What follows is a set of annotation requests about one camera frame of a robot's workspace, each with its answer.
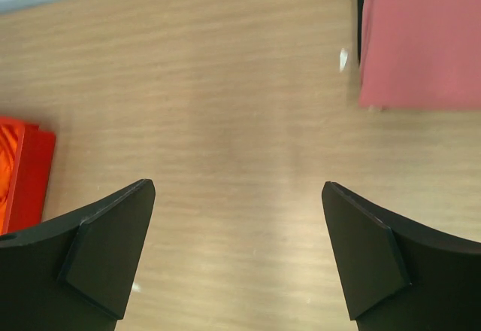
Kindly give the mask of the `pink polo t shirt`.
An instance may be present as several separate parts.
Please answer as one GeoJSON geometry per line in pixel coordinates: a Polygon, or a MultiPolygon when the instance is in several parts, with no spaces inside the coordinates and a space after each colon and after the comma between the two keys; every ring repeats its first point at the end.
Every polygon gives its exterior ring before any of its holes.
{"type": "Polygon", "coordinates": [[[363,107],[480,109],[480,0],[364,0],[363,107]]]}

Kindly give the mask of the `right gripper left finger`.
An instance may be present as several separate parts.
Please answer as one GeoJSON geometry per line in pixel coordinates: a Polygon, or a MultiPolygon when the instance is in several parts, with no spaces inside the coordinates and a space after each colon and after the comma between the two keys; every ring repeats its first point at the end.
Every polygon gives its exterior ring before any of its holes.
{"type": "Polygon", "coordinates": [[[113,330],[125,316],[156,197],[143,179],[1,237],[3,330],[113,330]]]}

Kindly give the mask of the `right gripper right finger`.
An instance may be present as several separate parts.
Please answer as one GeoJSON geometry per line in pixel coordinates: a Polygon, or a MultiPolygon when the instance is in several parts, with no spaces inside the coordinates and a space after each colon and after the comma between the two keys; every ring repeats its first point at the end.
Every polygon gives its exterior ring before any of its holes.
{"type": "Polygon", "coordinates": [[[478,330],[480,244],[382,208],[335,182],[325,222],[360,330],[478,330]]]}

